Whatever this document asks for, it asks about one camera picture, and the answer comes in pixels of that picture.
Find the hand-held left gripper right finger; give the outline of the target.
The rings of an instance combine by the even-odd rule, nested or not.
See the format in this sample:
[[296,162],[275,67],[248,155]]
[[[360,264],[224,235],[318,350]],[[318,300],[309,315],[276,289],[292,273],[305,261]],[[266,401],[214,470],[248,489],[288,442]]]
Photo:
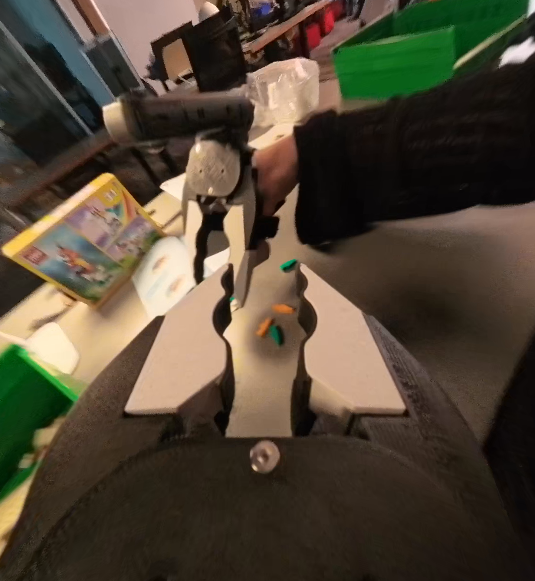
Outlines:
[[291,394],[293,435],[308,435],[325,418],[348,433],[359,417],[405,417],[367,316],[305,264],[297,265],[295,281],[304,337]]

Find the pale blue instruction booklet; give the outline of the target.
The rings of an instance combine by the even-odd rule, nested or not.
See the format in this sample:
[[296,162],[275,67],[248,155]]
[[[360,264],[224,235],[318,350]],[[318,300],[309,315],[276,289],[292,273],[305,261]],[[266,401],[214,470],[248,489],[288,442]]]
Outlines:
[[141,259],[132,283],[148,320],[164,316],[195,285],[184,241],[176,236],[158,240]]

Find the green storage bin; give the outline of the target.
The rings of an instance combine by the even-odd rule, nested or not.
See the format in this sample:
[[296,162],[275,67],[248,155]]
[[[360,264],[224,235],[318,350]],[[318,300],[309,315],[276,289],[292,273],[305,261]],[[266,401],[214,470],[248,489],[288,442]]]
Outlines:
[[68,374],[47,371],[19,346],[0,354],[0,497],[32,451],[35,432],[65,415],[85,389]]
[[528,1],[423,1],[393,17],[395,35],[454,28],[455,58],[527,14]]
[[384,100],[447,82],[456,62],[455,28],[340,47],[334,54],[344,99]]

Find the black chair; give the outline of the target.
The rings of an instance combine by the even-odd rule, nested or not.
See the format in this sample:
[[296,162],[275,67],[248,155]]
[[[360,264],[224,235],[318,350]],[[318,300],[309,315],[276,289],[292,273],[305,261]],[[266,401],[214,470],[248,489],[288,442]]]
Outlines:
[[162,82],[194,79],[200,92],[226,91],[245,83],[248,67],[237,19],[217,13],[190,22],[151,42],[148,78]]

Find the person's right hand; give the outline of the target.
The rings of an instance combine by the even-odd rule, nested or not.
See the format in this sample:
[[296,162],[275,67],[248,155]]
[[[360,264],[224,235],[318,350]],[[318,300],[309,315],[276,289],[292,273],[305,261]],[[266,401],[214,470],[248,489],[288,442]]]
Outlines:
[[263,214],[272,216],[298,185],[298,150],[293,134],[256,150],[252,164],[262,198]]

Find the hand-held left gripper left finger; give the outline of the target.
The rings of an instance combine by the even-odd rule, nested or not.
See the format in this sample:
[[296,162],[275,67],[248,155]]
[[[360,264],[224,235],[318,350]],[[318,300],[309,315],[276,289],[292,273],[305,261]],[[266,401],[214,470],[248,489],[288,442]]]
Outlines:
[[126,402],[131,417],[173,415],[213,422],[225,435],[235,398],[232,350],[234,269],[227,264],[165,315]]

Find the white paper sheet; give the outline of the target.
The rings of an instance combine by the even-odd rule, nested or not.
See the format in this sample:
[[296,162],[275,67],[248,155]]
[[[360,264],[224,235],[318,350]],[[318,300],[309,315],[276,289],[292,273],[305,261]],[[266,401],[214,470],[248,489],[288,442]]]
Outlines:
[[171,199],[177,205],[181,205],[183,202],[184,185],[185,173],[162,182],[160,184],[159,195]]

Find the person's right forearm black sleeve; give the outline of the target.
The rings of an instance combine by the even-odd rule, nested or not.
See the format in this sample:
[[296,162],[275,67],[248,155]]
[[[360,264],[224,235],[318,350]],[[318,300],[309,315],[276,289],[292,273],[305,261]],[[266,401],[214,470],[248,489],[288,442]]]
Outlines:
[[294,129],[295,229],[318,246],[373,222],[535,201],[535,53]]

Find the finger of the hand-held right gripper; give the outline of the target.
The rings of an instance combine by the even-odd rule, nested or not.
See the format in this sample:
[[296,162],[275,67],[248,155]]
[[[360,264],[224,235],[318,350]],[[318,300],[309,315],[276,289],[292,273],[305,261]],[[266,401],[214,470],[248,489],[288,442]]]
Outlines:
[[182,217],[194,282],[200,284],[210,269],[205,266],[205,260],[226,249],[226,206],[219,198],[196,195],[184,184]]
[[230,259],[234,267],[233,295],[240,308],[247,301],[252,274],[257,265],[257,249],[252,240],[256,209],[254,171],[245,169],[241,188],[228,214]]

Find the yellow lego box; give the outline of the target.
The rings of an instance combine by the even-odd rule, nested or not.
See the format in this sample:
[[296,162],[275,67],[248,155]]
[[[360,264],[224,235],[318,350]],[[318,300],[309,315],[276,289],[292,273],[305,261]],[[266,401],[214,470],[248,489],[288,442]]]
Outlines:
[[2,254],[76,301],[99,306],[165,236],[112,173],[92,180],[2,246]]

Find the wooden workbench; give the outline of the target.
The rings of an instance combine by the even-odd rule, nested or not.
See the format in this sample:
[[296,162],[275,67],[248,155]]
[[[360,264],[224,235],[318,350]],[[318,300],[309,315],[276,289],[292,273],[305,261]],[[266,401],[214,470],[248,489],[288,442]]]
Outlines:
[[266,32],[262,33],[257,39],[243,42],[241,45],[243,52],[245,54],[257,54],[272,42],[284,37],[289,31],[298,28],[300,35],[300,52],[303,56],[309,57],[310,48],[307,42],[306,22],[310,17],[325,10],[332,3],[332,1],[317,1],[302,8],[298,13],[286,19],[284,22],[268,28]]

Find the white power adapter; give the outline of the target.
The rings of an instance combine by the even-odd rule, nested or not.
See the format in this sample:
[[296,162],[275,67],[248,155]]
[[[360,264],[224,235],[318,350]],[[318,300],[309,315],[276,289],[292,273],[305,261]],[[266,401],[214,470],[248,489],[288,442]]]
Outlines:
[[25,350],[30,358],[48,372],[71,375],[80,360],[74,344],[58,323],[46,323],[25,341]]

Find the red storage bin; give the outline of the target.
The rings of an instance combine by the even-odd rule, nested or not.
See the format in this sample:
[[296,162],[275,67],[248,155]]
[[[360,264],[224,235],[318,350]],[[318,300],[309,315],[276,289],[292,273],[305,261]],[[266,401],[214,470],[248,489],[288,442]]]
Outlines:
[[334,30],[336,11],[329,5],[307,19],[305,33],[309,50],[318,47],[322,39]]

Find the clear plastic bag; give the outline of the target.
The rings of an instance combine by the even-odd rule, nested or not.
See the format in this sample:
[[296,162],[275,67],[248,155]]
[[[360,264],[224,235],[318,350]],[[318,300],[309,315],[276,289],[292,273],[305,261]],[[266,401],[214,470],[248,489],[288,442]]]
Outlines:
[[270,63],[247,74],[245,93],[253,128],[300,122],[319,107],[319,64],[304,57]]

